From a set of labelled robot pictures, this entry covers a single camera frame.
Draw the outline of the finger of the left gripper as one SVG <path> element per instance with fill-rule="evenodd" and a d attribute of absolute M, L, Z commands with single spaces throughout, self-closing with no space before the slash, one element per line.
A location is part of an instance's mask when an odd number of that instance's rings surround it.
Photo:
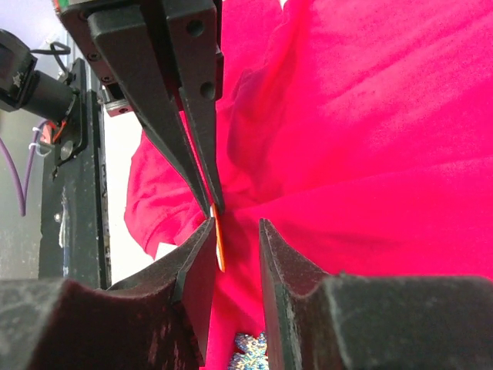
<path fill-rule="evenodd" d="M 142 13 L 100 11 L 88 25 L 96 48 L 151 143 L 192 190 L 202 212 L 210 202 L 175 101 L 169 97 Z"/>
<path fill-rule="evenodd" d="M 205 211 L 224 209 L 216 161 L 216 93 L 221 72 L 215 7 L 167 7 L 166 23 L 179 73 L 179 96 L 205 186 Z"/>

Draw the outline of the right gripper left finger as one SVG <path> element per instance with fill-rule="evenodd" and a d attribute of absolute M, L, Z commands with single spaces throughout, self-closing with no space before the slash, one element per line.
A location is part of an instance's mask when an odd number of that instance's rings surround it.
<path fill-rule="evenodd" d="M 3 369 L 197 369 L 205 364 L 216 226 L 112 287 L 1 283 Z"/>

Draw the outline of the round orange brooch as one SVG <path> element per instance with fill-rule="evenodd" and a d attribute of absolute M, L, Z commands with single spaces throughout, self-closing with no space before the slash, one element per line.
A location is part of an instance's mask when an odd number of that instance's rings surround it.
<path fill-rule="evenodd" d="M 216 258 L 218 262 L 218 266 L 221 272 L 226 271 L 226 261 L 224 255 L 224 246 L 223 246 L 223 232 L 220 224 L 220 213 L 216 204 L 212 204 L 210 207 L 210 215 L 215 220 L 216 225 Z"/>

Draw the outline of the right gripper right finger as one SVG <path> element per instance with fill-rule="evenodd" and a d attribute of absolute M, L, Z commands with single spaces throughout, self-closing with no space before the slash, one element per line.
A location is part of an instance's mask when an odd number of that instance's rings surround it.
<path fill-rule="evenodd" d="M 260 221 L 271 369 L 490 369 L 492 283 L 332 275 Z"/>

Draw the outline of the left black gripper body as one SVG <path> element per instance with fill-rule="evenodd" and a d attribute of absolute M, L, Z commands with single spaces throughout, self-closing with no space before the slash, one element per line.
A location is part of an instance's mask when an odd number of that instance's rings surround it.
<path fill-rule="evenodd" d="M 185 112 L 179 96 L 181 84 L 166 23 L 167 7 L 215 7 L 217 11 L 217 43 L 220 47 L 221 4 L 218 1 L 59 1 L 57 3 L 57 15 L 60 21 L 106 90 L 103 94 L 103 102 L 110 116 L 118 116 L 134 110 L 92 40 L 88 25 L 89 16 L 100 11 L 141 12 L 168 95 L 175 101 L 178 110 Z M 221 72 L 217 76 L 220 89 L 216 93 L 216 99 L 222 94 L 222 80 L 223 55 L 221 53 Z"/>

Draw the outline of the red t-shirt garment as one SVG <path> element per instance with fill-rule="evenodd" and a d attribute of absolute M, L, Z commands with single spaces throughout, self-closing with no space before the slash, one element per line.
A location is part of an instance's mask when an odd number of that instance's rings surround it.
<path fill-rule="evenodd" d="M 226 1 L 222 50 L 206 368 L 264 330 L 262 218 L 332 273 L 492 276 L 490 1 Z"/>

